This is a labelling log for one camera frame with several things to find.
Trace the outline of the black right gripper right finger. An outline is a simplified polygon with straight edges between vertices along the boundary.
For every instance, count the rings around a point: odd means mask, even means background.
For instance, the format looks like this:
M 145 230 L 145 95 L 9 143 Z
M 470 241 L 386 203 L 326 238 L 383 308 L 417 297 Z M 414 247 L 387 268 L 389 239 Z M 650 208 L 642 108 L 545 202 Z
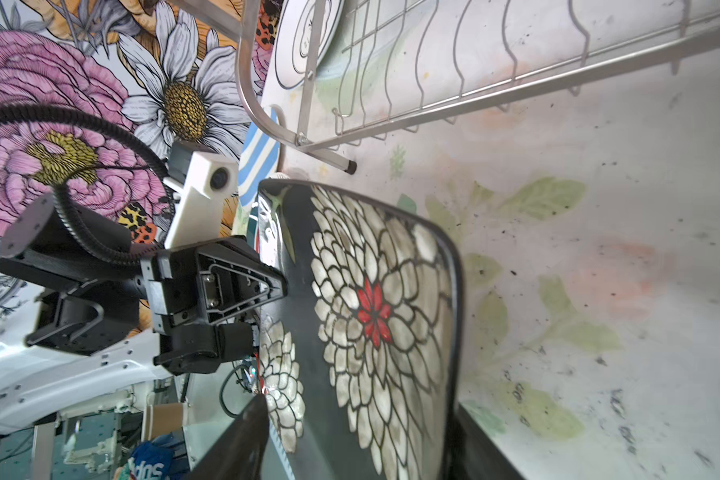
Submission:
M 524 479 L 463 404 L 449 424 L 449 478 Z

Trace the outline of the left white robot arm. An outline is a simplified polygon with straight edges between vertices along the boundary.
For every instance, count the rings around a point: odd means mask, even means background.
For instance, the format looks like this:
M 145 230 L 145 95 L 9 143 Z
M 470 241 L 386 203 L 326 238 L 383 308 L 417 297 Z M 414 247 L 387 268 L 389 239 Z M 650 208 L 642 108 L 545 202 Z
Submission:
M 97 259 L 48 194 L 8 229 L 0 272 L 42 289 L 35 324 L 0 369 L 0 435 L 134 384 L 249 357 L 252 312 L 287 293 L 283 274 L 239 237 L 146 245 L 131 265 Z

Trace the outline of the black square floral plate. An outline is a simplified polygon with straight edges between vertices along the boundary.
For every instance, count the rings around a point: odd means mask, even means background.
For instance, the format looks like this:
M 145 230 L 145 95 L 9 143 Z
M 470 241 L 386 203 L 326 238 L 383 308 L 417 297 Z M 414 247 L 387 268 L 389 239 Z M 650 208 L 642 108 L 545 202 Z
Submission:
M 433 223 L 355 192 L 259 186 L 259 361 L 296 479 L 438 479 L 462 337 L 458 252 Z

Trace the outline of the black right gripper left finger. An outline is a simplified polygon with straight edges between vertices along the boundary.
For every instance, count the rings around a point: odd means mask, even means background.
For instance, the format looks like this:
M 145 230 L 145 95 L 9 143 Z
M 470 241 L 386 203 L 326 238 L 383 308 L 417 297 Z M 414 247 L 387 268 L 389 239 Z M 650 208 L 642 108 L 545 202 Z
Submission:
M 268 406 L 257 394 L 184 479 L 259 479 L 268 439 Z

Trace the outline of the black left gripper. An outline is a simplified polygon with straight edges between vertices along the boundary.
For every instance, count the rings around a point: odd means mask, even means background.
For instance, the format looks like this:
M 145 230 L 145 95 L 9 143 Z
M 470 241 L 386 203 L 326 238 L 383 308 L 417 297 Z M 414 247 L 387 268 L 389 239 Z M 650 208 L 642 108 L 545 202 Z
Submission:
M 173 375 L 212 374 L 255 353 L 247 319 L 286 297 L 287 281 L 244 238 L 137 249 L 123 225 L 85 207 L 78 214 L 95 239 L 139 257 L 123 266 L 92 256 L 59 218 L 52 195 L 33 201 L 0 246 L 0 273 L 44 289 L 26 345 L 91 356 L 135 329 L 146 303 L 160 334 L 153 364 Z

